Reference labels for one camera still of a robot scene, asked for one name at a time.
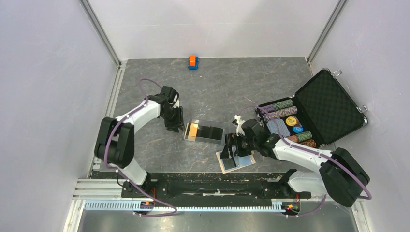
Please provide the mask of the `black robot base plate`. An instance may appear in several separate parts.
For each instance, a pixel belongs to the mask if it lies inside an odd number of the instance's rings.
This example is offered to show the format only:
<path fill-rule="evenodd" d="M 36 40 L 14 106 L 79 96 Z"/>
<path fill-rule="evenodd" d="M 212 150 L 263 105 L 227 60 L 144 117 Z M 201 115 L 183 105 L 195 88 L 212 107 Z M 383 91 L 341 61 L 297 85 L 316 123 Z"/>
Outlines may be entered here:
<path fill-rule="evenodd" d="M 172 206 L 268 206 L 272 199 L 310 199 L 285 173 L 151 173 L 141 189 Z"/>

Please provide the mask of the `beige leather card holder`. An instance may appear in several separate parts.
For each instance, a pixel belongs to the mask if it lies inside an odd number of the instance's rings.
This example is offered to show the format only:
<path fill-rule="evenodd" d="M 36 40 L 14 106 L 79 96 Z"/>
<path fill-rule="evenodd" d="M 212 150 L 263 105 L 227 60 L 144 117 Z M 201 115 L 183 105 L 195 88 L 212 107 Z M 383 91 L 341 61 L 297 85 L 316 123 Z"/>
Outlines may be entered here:
<path fill-rule="evenodd" d="M 221 168 L 221 172 L 223 174 L 230 173 L 233 171 L 237 171 L 241 168 L 253 165 L 256 163 L 254 158 L 254 151 L 251 151 L 251 154 L 244 157 L 237 157 L 235 156 L 233 159 L 222 159 L 221 158 L 222 151 L 216 152 L 216 156 Z"/>

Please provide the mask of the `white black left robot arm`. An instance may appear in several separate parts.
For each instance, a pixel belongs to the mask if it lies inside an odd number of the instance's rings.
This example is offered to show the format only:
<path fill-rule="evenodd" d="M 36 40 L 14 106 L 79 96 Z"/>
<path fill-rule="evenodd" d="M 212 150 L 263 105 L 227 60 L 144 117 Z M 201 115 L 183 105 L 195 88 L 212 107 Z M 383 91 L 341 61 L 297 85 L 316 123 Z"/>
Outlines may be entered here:
<path fill-rule="evenodd" d="M 183 108 L 179 105 L 179 97 L 175 89 L 163 86 L 159 94 L 147 96 L 124 115 L 105 117 L 101 121 L 94 156 L 133 182 L 133 190 L 140 197 L 151 193 L 152 184 L 146 180 L 148 172 L 134 157 L 134 135 L 145 124 L 160 117 L 168 131 L 178 133 L 183 130 Z"/>

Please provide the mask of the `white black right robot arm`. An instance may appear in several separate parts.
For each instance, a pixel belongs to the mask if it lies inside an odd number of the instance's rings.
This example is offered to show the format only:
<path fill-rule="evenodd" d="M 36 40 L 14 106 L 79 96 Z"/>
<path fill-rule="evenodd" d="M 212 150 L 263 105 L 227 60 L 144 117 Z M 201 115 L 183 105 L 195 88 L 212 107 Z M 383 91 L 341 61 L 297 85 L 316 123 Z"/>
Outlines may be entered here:
<path fill-rule="evenodd" d="M 222 165 L 237 167 L 241 157 L 257 151 L 262 156 L 292 162 L 309 170 L 290 171 L 280 182 L 279 191 L 285 197 L 297 192 L 326 194 L 345 207 L 353 206 L 357 199 L 371 199 L 366 188 L 370 177 L 346 149 L 321 150 L 298 144 L 270 133 L 255 119 L 244 121 L 236 116 L 233 124 L 236 131 L 225 135 L 224 148 L 219 152 Z"/>

